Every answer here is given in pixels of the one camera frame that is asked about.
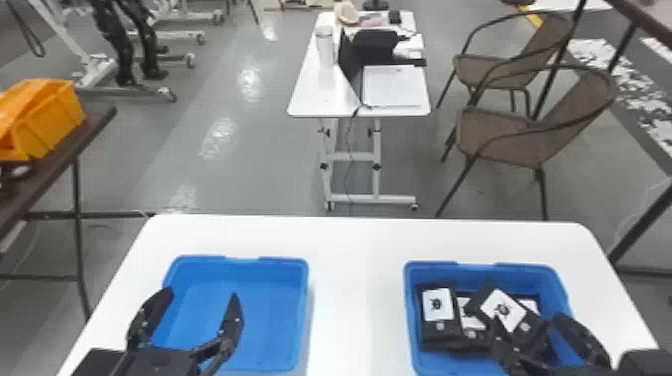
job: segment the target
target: orange storage box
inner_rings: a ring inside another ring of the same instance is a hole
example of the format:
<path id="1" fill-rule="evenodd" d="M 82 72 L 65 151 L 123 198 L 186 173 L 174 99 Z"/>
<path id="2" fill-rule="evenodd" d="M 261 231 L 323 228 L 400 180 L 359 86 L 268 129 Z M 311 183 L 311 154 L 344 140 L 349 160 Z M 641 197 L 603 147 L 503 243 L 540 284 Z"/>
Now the orange storage box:
<path id="1" fill-rule="evenodd" d="M 19 82 L 0 95 L 0 161 L 44 157 L 84 117 L 72 81 Z"/>

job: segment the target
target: laptop screen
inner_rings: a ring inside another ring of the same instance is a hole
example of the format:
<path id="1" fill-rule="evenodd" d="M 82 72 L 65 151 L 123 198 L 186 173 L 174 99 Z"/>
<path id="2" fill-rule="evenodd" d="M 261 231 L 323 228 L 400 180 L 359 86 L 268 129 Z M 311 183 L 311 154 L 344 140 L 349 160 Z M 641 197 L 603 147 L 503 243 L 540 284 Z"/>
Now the laptop screen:
<path id="1" fill-rule="evenodd" d="M 350 86 L 355 91 L 357 98 L 362 98 L 362 71 L 364 64 L 357 54 L 355 46 L 350 38 L 341 30 L 341 41 L 338 48 L 338 66 L 343 71 L 345 78 L 350 82 Z"/>

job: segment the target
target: white cup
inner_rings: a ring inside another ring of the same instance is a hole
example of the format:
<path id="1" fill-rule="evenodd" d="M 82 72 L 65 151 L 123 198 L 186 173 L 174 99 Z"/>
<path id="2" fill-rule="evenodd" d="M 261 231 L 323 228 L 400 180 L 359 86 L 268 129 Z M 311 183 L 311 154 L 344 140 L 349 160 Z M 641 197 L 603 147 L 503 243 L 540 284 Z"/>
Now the white cup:
<path id="1" fill-rule="evenodd" d="M 315 41 L 317 53 L 320 56 L 320 65 L 323 68 L 331 68 L 334 65 L 334 29 L 324 25 L 315 28 Z"/>

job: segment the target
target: hat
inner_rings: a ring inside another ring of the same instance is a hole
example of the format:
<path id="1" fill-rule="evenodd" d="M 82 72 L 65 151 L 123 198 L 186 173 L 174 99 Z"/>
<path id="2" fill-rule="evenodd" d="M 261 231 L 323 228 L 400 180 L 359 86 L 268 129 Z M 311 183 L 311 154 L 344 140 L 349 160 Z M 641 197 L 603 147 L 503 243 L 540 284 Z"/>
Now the hat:
<path id="1" fill-rule="evenodd" d="M 341 1 L 334 4 L 334 13 L 344 25 L 357 25 L 359 23 L 359 12 L 349 1 Z"/>

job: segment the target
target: blue plastic bin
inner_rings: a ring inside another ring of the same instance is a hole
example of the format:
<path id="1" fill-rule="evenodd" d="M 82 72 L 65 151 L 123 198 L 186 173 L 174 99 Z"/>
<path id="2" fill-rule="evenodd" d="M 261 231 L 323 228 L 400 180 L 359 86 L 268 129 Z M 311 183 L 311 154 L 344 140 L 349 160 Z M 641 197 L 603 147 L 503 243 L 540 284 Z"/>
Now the blue plastic bin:
<path id="1" fill-rule="evenodd" d="M 550 319 L 554 313 L 571 316 L 567 293 L 553 269 L 543 265 L 525 264 L 458 264 L 456 262 L 409 262 L 404 267 L 406 317 L 411 344 L 413 369 L 422 376 L 506 376 L 489 355 L 465 355 L 420 351 L 420 299 L 414 286 L 422 283 L 450 280 L 455 290 L 475 292 L 483 282 L 492 279 L 513 295 L 538 297 L 542 317 Z M 551 346 L 558 356 L 559 365 L 579 366 L 583 361 L 557 333 L 549 334 Z"/>
<path id="2" fill-rule="evenodd" d="M 213 339 L 235 292 L 245 325 L 220 371 L 291 371 L 300 354 L 307 281 L 308 265 L 301 259 L 178 257 L 163 281 L 175 298 L 152 342 L 191 349 Z"/>

